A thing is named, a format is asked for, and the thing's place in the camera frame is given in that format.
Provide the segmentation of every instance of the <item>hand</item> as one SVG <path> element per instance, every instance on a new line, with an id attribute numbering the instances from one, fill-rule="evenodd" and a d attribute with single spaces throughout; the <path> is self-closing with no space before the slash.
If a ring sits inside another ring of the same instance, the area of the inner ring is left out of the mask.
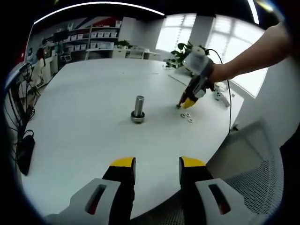
<path id="1" fill-rule="evenodd" d="M 221 82 L 234 77 L 234 74 L 230 72 L 228 64 L 214 64 L 212 74 L 208 80 L 211 83 Z"/>

